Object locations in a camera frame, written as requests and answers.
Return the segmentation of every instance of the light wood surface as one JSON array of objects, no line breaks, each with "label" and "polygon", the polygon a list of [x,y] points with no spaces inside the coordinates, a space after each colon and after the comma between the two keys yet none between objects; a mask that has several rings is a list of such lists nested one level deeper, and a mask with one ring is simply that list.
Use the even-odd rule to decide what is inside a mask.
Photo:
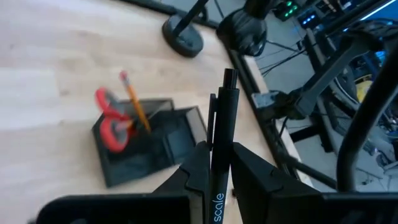
[{"label": "light wood surface", "polygon": [[[209,95],[232,65],[214,30],[203,27],[198,57],[174,53],[160,32],[166,18],[119,1],[0,1],[2,224],[25,223],[62,195],[151,192],[174,172],[177,167],[106,189],[90,131],[100,115],[97,88],[127,98],[121,70],[139,98],[198,105],[207,120]],[[274,163],[242,90],[234,140]],[[239,223],[229,203],[226,223]]]}]

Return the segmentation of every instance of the red object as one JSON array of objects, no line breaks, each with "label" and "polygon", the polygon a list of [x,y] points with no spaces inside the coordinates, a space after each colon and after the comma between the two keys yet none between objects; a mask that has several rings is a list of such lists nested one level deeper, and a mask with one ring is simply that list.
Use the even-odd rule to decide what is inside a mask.
[{"label": "red object", "polygon": [[115,153],[122,152],[123,149],[127,146],[127,143],[129,141],[128,137],[128,132],[127,130],[119,130],[119,132],[126,132],[125,135],[126,137],[119,138],[117,137],[117,134],[114,132],[113,124],[119,122],[118,120],[114,118],[109,118],[105,117],[104,120],[102,120],[101,125],[99,126],[99,133],[101,135],[101,138],[104,142],[104,145],[111,151]]},{"label": "red object", "polygon": [[135,135],[136,130],[133,128],[119,130],[114,127],[120,122],[131,120],[131,118],[125,113],[124,106],[106,88],[102,87],[95,91],[95,99],[104,113],[104,119],[99,126],[99,133],[104,145],[111,152],[123,152],[129,137]]},{"label": "red object", "polygon": [[105,116],[113,118],[119,118],[123,121],[130,120],[130,117],[124,113],[124,111],[118,111],[114,105],[111,104],[109,97],[113,97],[112,93],[106,88],[99,88],[95,91],[95,99],[99,108],[104,112]]}]

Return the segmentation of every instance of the black cable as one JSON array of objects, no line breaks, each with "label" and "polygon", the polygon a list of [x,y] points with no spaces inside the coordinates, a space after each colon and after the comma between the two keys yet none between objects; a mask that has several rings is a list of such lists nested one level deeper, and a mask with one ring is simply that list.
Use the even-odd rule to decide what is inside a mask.
[{"label": "black cable", "polygon": [[286,126],[286,128],[288,128],[288,129],[293,129],[293,128],[307,128],[307,127],[311,127],[311,126],[312,126],[312,124],[303,125],[303,126],[296,126],[296,127],[287,127],[287,126]]},{"label": "black cable", "polygon": [[302,51],[300,51],[300,52],[297,53],[297,54],[294,54],[294,55],[292,55],[292,56],[289,56],[289,57],[287,57],[287,58],[281,60],[280,62],[278,62],[276,65],[272,66],[271,68],[269,68],[269,69],[266,70],[265,72],[261,72],[262,77],[265,78],[265,77],[268,75],[268,73],[269,73],[272,69],[278,67],[279,65],[282,65],[282,64],[285,63],[285,62],[288,62],[289,60],[292,60],[293,58],[299,56],[300,54],[302,54],[302,53],[304,53],[304,52],[305,52],[305,50],[302,50]]},{"label": "black cable", "polygon": [[291,47],[285,46],[285,45],[280,44],[280,43],[277,43],[277,42],[273,42],[273,41],[270,41],[270,40],[266,40],[266,42],[267,42],[268,44],[272,44],[272,45],[275,45],[275,46],[277,46],[277,47],[281,47],[281,48],[283,48],[283,49],[285,49],[285,50],[289,50],[289,51],[292,51],[292,52],[295,52],[295,53],[299,52],[299,50],[293,49],[293,48],[291,48]]},{"label": "black cable", "polygon": [[288,117],[286,117],[286,118],[284,119],[284,122],[282,123],[282,128],[280,129],[280,132],[279,132],[279,137],[280,137],[280,138],[282,137],[282,134],[284,133],[284,130],[285,130],[285,128],[286,128],[287,120],[288,120]]},{"label": "black cable", "polygon": [[302,54],[302,53],[304,53],[304,52],[306,52],[306,50],[302,50],[302,51],[300,51],[300,52],[297,53],[297,54],[292,54],[292,55],[290,55],[289,57],[287,57],[287,58],[281,60],[280,62],[277,62],[277,63],[272,64],[273,66],[272,66],[272,65],[268,65],[268,66],[265,66],[265,67],[263,67],[263,68],[259,68],[259,69],[261,70],[261,69],[268,68],[268,67],[271,66],[270,69],[266,70],[265,72],[261,72],[262,77],[265,78],[265,77],[268,75],[268,73],[269,73],[272,69],[278,67],[279,65],[282,65],[282,64],[285,63],[285,62],[288,62],[289,60],[292,60],[293,58],[299,56],[300,54]]}]

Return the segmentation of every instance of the black tray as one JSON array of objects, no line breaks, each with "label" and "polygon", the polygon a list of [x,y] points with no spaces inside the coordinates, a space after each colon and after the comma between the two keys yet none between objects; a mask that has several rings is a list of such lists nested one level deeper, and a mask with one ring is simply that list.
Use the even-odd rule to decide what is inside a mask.
[{"label": "black tray", "polygon": [[[123,101],[132,118],[136,114],[130,102]],[[141,105],[149,120],[152,132],[143,127],[129,140],[123,152],[112,153],[100,138],[103,114],[92,128],[107,187],[153,174],[183,162],[195,146],[206,139],[206,129],[198,107],[174,109],[173,101],[142,100]]]}]

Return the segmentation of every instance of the floor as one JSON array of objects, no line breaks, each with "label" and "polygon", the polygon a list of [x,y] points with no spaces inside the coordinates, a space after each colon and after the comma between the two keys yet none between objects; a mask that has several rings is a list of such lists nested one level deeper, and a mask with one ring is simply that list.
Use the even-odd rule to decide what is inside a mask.
[{"label": "floor", "polygon": [[[164,4],[173,5],[185,11],[189,10],[195,0],[161,0]],[[240,8],[245,3],[245,0],[218,0],[221,11],[224,15]],[[207,3],[209,18],[214,21],[221,21],[221,15],[217,10],[215,0],[209,0]],[[266,18],[268,25],[268,40],[277,42],[285,46],[296,49],[296,42],[302,39],[305,31],[301,29],[295,20],[291,19],[286,22],[281,22],[272,14]],[[284,50],[275,45],[267,44],[264,53],[257,58],[257,64],[261,71],[267,70],[267,66],[279,62],[286,57],[289,57],[294,52]],[[305,54],[299,55],[287,63],[273,69],[269,72],[264,80],[269,89],[282,90],[289,92],[302,86],[313,75],[313,69],[308,57]],[[298,131],[302,128],[311,125],[309,119],[302,121],[288,121],[287,128],[290,133]],[[301,159],[305,164],[314,167],[320,172],[336,178],[336,162],[337,157],[334,153],[325,153],[323,151],[320,138],[314,136],[306,140],[296,142],[295,146],[300,154]],[[398,180],[389,180],[388,178],[379,179],[368,173],[357,170],[356,175],[357,188],[364,192],[380,192],[389,190],[398,190]],[[334,190],[325,186],[324,184],[313,180],[313,186],[322,192],[333,192]]]}]

